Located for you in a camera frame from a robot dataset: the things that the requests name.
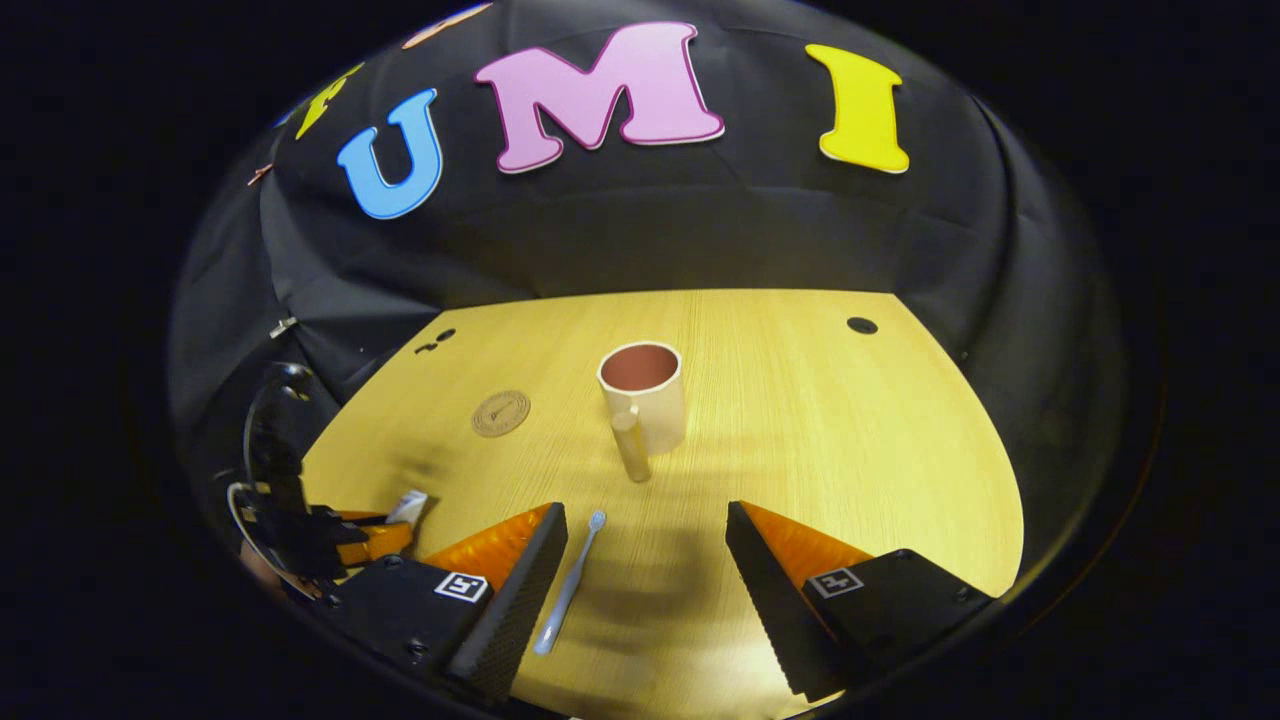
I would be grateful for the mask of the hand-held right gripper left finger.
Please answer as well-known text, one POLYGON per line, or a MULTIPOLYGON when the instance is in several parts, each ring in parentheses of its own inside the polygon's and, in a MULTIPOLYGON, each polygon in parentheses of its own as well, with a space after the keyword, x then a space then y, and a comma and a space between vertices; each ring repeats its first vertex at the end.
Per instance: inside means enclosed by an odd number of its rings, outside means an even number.
POLYGON ((320 616, 397 675, 477 705, 508 700, 568 539, 549 502, 422 562, 389 553, 320 598, 320 616))

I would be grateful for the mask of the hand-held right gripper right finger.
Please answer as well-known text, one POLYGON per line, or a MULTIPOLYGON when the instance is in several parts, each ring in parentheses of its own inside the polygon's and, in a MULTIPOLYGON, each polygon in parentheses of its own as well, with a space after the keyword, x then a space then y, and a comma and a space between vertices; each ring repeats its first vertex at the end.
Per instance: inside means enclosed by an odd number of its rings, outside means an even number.
POLYGON ((809 701, 915 662, 992 597, 910 548, 868 553, 746 501, 724 542, 788 688, 809 701))

